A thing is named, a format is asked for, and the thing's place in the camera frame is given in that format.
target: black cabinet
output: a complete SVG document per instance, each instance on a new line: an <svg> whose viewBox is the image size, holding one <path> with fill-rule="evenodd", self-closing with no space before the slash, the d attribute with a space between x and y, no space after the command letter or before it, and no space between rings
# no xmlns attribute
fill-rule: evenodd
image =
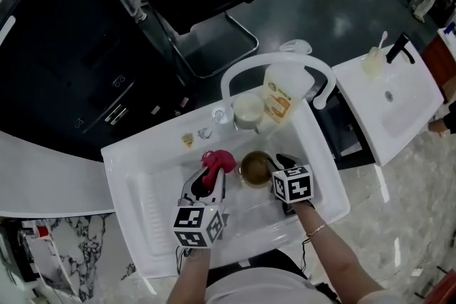
<svg viewBox="0 0 456 304"><path fill-rule="evenodd" d="M190 106L118 0L4 0L0 130L101 161L100 148Z"/></svg>

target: white faucet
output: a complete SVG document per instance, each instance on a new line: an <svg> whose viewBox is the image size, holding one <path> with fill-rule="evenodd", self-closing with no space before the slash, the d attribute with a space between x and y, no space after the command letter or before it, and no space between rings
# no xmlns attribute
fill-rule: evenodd
<svg viewBox="0 0 456 304"><path fill-rule="evenodd" d="M314 68L323 73L328 79L328 83L324 88L323 92L313 99L313 106L316 109L324 109L326 107L326 101L336 86L336 76L331 68L326 65L323 61L309 55L303 55L294 52L274 52L274 53L263 53L261 55L255 55L245 60L242 60L231 68L229 68L222 77L221 88L222 88L222 99L224 103L224 114L214 115L219 125L233 125L234 123L234 112L230 103L229 94L229 83L232 78L250 68L255 68L263 65L271 65L272 63L298 63L302 66L308 66Z"/></svg>

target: drain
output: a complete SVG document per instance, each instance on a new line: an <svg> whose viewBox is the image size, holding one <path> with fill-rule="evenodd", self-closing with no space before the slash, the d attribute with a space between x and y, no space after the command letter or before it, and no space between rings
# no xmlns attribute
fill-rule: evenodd
<svg viewBox="0 0 456 304"><path fill-rule="evenodd" d="M389 91L385 91L385 98L388 102L392 102L394 100L393 94L391 94Z"/></svg>

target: toothbrush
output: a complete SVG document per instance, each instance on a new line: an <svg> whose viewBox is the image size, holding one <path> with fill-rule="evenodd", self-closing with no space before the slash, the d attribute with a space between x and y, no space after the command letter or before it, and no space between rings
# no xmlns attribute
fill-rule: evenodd
<svg viewBox="0 0 456 304"><path fill-rule="evenodd" d="M383 45L383 41L388 37L388 32L387 31L384 31L383 34L382 34L382 39L380 39L380 43L378 44L378 50L377 52L379 52L379 50L382 48L382 45Z"/></svg>

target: bracelet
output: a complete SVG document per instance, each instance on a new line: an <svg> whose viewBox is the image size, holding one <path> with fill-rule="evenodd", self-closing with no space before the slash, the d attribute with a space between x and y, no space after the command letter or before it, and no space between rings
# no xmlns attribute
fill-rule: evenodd
<svg viewBox="0 0 456 304"><path fill-rule="evenodd" d="M313 236L316 232L318 232L320 229L326 227L326 223L323 223L321 226L319 226L315 231L313 231L312 233L309 233L307 234L307 236L310 238L311 236Z"/></svg>

